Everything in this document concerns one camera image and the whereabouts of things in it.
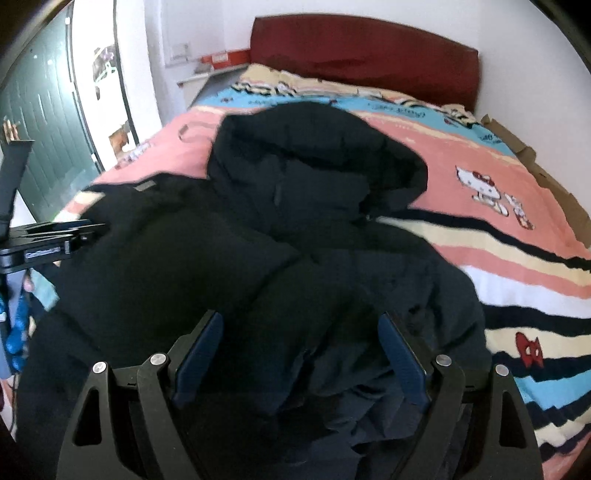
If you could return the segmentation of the black hooded puffer jacket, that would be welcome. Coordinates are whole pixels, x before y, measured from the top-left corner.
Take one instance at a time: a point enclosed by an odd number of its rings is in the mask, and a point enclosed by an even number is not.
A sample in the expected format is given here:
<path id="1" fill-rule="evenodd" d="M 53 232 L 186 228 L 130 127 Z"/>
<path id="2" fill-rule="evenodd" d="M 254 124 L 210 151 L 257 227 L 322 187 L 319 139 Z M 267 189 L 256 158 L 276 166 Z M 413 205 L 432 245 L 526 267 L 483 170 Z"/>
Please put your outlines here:
<path id="1" fill-rule="evenodd" d="M 413 150 L 315 102 L 225 117 L 202 180 L 107 186 L 107 225 L 51 276 L 17 392 L 18 469 L 55 476 L 90 368 L 168 350 L 204 312 L 221 343 L 179 412 L 204 479 L 385 479 L 421 419 L 378 334 L 401 320 L 435 353 L 486 370 L 469 277 L 382 218 L 427 188 Z"/>

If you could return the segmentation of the brown cardboard sheet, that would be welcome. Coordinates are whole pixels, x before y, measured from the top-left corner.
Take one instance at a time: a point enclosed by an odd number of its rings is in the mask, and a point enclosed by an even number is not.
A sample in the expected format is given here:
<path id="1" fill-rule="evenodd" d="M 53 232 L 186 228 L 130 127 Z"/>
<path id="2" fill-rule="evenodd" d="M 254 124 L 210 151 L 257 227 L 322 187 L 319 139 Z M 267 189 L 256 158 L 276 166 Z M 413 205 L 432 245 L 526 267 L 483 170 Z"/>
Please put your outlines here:
<path id="1" fill-rule="evenodd" d="M 590 247 L 589 214 L 580 205 L 572 193 L 537 164 L 536 151 L 489 115 L 485 115 L 481 119 L 481 124 L 499 137 L 509 147 L 509 149 L 517 156 L 518 160 L 535 177 L 537 183 L 542 188 L 546 188 L 552 193 L 555 200 L 562 208 L 575 237 L 586 247 Z"/>

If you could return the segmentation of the green metal door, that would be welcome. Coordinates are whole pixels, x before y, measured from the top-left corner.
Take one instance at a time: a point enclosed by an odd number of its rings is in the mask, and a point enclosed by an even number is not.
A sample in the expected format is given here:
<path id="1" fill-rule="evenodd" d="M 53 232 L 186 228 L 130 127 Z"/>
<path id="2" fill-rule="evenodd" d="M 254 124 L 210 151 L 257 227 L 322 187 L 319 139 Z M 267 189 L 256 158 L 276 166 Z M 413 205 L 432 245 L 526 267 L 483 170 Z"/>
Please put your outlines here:
<path id="1" fill-rule="evenodd" d="M 34 142 L 20 194 L 40 221 L 54 219 L 99 173 L 70 75 L 71 10 L 36 35 L 1 89 L 1 118 Z"/>

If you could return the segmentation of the white bedside shelf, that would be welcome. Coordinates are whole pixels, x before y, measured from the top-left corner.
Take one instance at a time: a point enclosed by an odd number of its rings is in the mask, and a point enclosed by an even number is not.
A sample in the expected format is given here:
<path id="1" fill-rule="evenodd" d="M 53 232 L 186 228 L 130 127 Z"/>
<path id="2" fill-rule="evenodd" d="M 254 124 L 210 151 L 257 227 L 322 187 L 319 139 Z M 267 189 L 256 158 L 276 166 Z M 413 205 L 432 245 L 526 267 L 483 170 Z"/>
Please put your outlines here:
<path id="1" fill-rule="evenodd" d="M 249 67 L 249 63 L 201 72 L 177 82 L 186 109 L 235 83 Z"/>

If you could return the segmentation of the dark red bed headboard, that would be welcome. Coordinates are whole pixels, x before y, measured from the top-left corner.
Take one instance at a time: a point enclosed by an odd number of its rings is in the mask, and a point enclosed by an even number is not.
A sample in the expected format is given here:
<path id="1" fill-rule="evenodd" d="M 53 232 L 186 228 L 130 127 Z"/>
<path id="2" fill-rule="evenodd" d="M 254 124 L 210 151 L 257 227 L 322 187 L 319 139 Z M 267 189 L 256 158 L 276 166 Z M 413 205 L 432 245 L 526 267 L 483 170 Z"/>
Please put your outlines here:
<path id="1" fill-rule="evenodd" d="M 411 26 L 358 16 L 257 17 L 250 59 L 302 77 L 399 91 L 470 111 L 480 87 L 476 49 Z"/>

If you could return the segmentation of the red white box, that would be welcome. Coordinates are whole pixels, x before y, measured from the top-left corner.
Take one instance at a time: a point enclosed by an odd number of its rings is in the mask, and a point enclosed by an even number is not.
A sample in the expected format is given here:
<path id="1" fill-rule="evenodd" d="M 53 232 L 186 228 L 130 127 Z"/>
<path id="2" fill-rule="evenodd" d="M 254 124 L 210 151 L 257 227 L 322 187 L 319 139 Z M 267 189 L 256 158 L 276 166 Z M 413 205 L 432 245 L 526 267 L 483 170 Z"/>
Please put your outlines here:
<path id="1" fill-rule="evenodd" d="M 202 56 L 200 62 L 211 66 L 214 71 L 250 63 L 250 50 L 222 51 Z"/>

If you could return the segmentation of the white wall switch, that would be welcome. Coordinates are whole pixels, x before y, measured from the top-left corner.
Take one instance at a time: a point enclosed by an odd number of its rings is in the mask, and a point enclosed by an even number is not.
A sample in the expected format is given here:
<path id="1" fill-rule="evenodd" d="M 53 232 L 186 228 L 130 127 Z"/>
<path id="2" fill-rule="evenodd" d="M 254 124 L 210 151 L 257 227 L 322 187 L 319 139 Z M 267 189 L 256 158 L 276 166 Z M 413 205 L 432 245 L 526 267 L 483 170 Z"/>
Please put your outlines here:
<path id="1" fill-rule="evenodd" d="M 171 64 L 188 62 L 190 57 L 190 43 L 174 43 L 169 47 L 168 61 Z"/>

